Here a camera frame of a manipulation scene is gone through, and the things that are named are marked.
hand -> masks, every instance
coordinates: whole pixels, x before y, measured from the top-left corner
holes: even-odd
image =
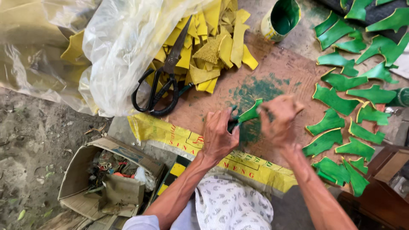
[[[216,166],[225,156],[238,146],[240,127],[234,127],[232,133],[227,131],[227,123],[233,108],[209,112],[206,117],[204,146],[199,152],[211,167]]]
[[[261,132],[264,136],[278,148],[293,149],[295,141],[293,120],[304,106],[296,102],[292,95],[280,95],[262,103],[259,108]],[[270,122],[268,112],[274,115],[273,122]]]

scissors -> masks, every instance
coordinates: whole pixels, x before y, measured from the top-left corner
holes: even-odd
[[[185,86],[180,91],[181,93],[179,93],[178,82],[176,81],[175,74],[173,72],[174,67],[176,66],[176,64],[178,63],[178,61],[180,59],[180,51],[183,48],[183,43],[184,43],[184,40],[186,38],[187,30],[189,28],[191,19],[192,19],[192,16],[190,16],[190,18],[187,21],[186,25],[184,26],[184,28],[180,32],[178,38],[176,39],[175,44],[172,47],[172,50],[170,51],[168,57],[166,58],[165,64],[162,67],[160,67],[159,69],[156,70],[155,78],[153,79],[153,83],[152,83],[151,93],[149,95],[148,105],[145,108],[140,108],[138,106],[138,104],[136,103],[136,93],[138,92],[138,89],[141,86],[142,81],[145,80],[145,78],[147,76],[149,76],[151,73],[153,73],[154,70],[152,68],[149,68],[147,71],[144,72],[142,77],[139,79],[139,81],[138,81],[139,85],[136,88],[136,90],[132,93],[132,96],[131,96],[132,105],[139,112],[149,111],[149,113],[151,115],[153,115],[153,116],[167,115],[175,108],[176,104],[178,103],[180,94],[183,93],[184,91],[186,91],[187,88],[189,88],[189,87],[191,87],[193,85],[193,84],[189,84],[189,85]],[[158,83],[159,77],[160,77],[160,75],[162,73],[163,74],[168,73],[169,74],[169,79],[166,82],[166,84],[159,90],[159,92],[155,94],[156,88],[157,88],[157,83]],[[171,85],[173,86],[172,102],[166,108],[164,108],[162,110],[155,110],[154,109],[155,105],[158,103],[159,99],[163,96],[163,94],[165,94],[166,91],[169,90]]]

paint can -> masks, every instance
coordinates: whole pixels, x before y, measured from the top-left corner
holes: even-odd
[[[386,104],[386,107],[399,106],[399,107],[409,107],[409,87],[403,87],[393,90],[396,92],[396,96],[391,102]]]
[[[295,0],[278,0],[261,21],[264,38],[282,41],[301,19],[301,9]]]

person's right hand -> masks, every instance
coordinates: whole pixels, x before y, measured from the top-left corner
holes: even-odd
[[[292,95],[280,95],[271,101],[262,103],[260,111],[261,132],[277,148],[293,148],[295,133],[293,120],[304,109]],[[274,116],[270,122],[268,113]]]

scissor blade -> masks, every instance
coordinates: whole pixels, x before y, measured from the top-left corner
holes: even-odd
[[[189,20],[187,21],[186,25],[183,27],[182,31],[180,32],[178,38],[175,41],[175,44],[172,47],[171,52],[166,58],[165,65],[163,66],[163,70],[167,73],[173,73],[173,68],[179,61],[180,52],[183,48],[184,40],[186,39],[187,30],[189,29],[190,21],[192,20],[192,16],[190,15]]]

